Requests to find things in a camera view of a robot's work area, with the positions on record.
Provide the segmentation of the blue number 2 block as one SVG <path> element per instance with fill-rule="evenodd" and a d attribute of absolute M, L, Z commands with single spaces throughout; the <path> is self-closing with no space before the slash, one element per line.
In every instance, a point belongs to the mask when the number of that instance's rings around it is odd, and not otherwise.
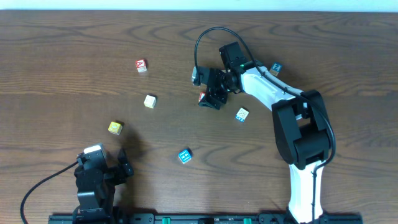
<path fill-rule="evenodd" d="M 282 70 L 283 65 L 280 63 L 273 63 L 269 72 L 273 75 L 273 76 L 278 76 L 278 74 L 280 73 L 280 71 Z"/>

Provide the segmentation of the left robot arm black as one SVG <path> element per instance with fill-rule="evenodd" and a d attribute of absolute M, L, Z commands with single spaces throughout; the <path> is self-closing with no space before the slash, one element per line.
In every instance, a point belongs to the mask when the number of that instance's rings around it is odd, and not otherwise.
<path fill-rule="evenodd" d="M 134 175 L 126 152 L 118 153 L 118 164 L 108 167 L 102 150 L 81 153 L 76 161 L 79 211 L 73 213 L 73 223 L 128 223 L 127 215 L 114 206 L 116 186 Z"/>

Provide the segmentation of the red letter I block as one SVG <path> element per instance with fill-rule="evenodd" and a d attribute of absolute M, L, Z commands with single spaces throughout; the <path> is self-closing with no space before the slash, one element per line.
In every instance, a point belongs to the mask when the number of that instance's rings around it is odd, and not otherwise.
<path fill-rule="evenodd" d="M 205 92 L 201 92 L 198 101 L 201 102 L 201 100 L 204 99 L 205 95 Z"/>

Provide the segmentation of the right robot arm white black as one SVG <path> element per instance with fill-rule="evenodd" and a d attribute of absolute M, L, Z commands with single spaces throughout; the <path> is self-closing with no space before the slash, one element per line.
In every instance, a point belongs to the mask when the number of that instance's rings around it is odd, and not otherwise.
<path fill-rule="evenodd" d="M 335 153 L 335 135 L 321 94 L 279 80 L 261 62 L 245 57 L 237 42 L 222 46 L 219 53 L 222 70 L 194 66 L 192 83 L 206 86 L 200 106 L 218 110 L 229 93 L 243 92 L 272 112 L 275 143 L 289 165 L 289 213 L 297 223 L 315 223 L 323 215 L 323 168 Z"/>

